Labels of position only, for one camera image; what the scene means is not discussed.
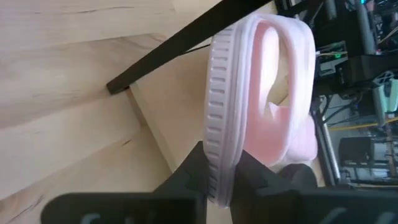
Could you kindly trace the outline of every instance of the plastic container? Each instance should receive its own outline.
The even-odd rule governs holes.
[[[289,51],[290,105],[270,105],[272,116],[266,116],[280,39]],[[314,69],[311,30],[295,19],[252,14],[213,37],[203,141],[210,163],[211,201],[229,206],[235,166],[244,148],[266,166],[316,157],[313,121],[308,115]]]

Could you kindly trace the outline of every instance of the pink plastic container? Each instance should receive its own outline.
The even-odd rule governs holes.
[[[269,105],[278,69],[279,41],[289,52],[288,107]],[[252,14],[216,34],[211,42],[203,147],[210,162],[209,196],[228,207],[242,150],[266,166],[311,161],[317,155],[308,115],[315,44],[301,21]]]

